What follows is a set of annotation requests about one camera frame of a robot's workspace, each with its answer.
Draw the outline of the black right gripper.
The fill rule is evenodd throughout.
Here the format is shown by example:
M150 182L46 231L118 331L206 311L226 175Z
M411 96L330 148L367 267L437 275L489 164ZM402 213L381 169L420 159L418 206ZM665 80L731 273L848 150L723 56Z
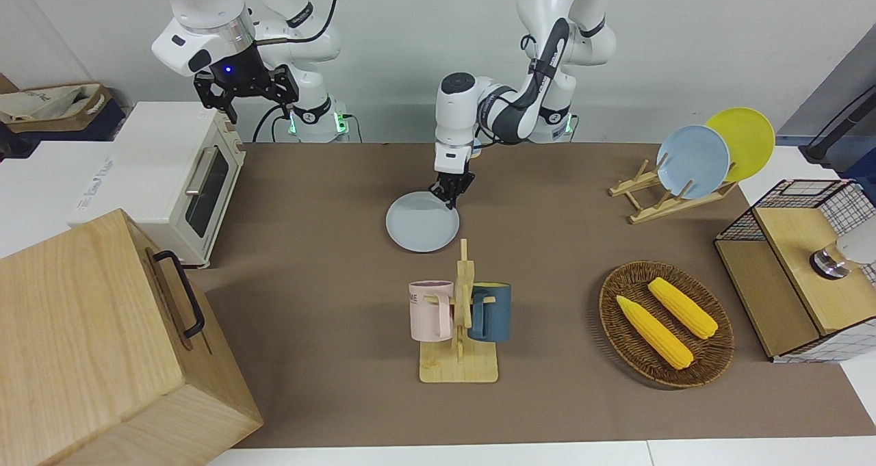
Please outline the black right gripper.
M263 97L285 109L300 98L289 66L268 68L255 43L197 70L194 87L203 107L222 109L233 125L237 123L237 111L231 103L235 98Z

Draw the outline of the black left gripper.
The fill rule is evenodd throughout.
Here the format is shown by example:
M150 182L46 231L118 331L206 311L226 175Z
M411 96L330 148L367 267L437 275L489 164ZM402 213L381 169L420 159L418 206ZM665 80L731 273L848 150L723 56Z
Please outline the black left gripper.
M429 192L440 198L445 207L453 210L456 209L460 195L464 194L475 178L476 174L473 172L461 174L438 172L436 181L429 186Z

